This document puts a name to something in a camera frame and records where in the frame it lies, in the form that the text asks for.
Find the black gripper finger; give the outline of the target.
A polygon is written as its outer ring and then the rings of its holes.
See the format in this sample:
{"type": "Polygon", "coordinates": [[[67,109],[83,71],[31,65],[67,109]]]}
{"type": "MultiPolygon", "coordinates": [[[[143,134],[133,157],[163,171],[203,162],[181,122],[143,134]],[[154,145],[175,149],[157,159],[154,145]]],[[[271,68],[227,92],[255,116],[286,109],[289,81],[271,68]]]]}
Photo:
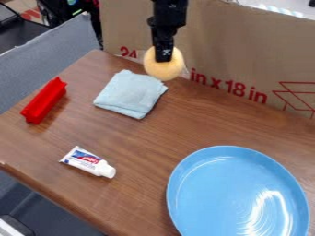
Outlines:
{"type": "Polygon", "coordinates": [[[174,37],[166,35],[154,35],[153,46],[155,52],[155,61],[158,63],[170,62],[174,52],[174,37]]]}

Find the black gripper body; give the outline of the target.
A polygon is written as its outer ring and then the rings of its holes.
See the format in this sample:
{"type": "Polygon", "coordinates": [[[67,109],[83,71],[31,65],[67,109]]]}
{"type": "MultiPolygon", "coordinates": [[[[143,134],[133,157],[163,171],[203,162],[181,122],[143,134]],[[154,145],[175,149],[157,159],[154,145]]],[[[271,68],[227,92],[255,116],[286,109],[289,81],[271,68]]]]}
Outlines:
{"type": "Polygon", "coordinates": [[[149,18],[155,40],[169,40],[186,25],[189,0],[151,0],[153,16],[149,18]]]}

